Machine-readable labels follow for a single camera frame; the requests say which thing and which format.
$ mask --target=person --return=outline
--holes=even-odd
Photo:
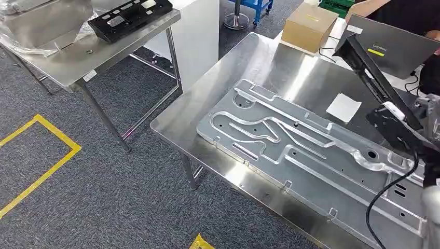
[[[440,41],[440,0],[363,0],[351,6],[347,22],[353,14]],[[440,47],[420,73],[419,87],[425,94],[440,95],[439,55]]]

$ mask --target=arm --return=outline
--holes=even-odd
[[[367,17],[386,3],[391,0],[366,0],[361,3],[354,4],[348,10],[347,16],[345,17],[346,22],[350,20],[352,14],[356,14],[362,17]]]
[[[427,32],[427,34],[425,36],[427,38],[431,38],[431,39],[434,39],[434,40],[440,40],[440,31],[438,31],[438,30],[431,30],[431,31]],[[439,48],[439,50],[437,50],[435,52],[435,54],[437,56],[440,56],[440,48]]]

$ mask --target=cardboard box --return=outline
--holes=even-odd
[[[338,14],[302,3],[286,20],[281,40],[315,54],[327,41]]]

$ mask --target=green crate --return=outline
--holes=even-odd
[[[355,3],[355,1],[354,0],[323,0],[322,3],[327,3],[327,4],[333,3],[350,8]]]
[[[345,6],[345,5],[341,5],[338,2],[344,2],[344,4],[346,4],[346,2],[351,2],[350,0],[333,0],[333,1],[328,1],[328,0],[324,0],[319,6],[321,8],[330,10],[334,13],[339,14],[339,17],[341,18],[345,18],[345,16],[348,13],[348,10],[350,9],[350,6]]]

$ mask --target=slot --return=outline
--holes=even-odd
[[[402,192],[400,192],[400,191],[398,191],[398,190],[395,190],[394,191],[398,196],[400,196],[400,197],[402,197],[402,198],[405,198],[405,194],[404,193],[402,193]]]
[[[247,155],[248,157],[254,159],[255,161],[258,160],[258,156],[256,156],[254,153],[250,152],[249,150],[245,149],[243,146],[237,144],[237,143],[233,143],[232,146],[241,151],[243,154]]]
[[[396,187],[398,187],[399,189],[406,191],[406,188],[402,185],[400,185],[399,183],[396,183]]]

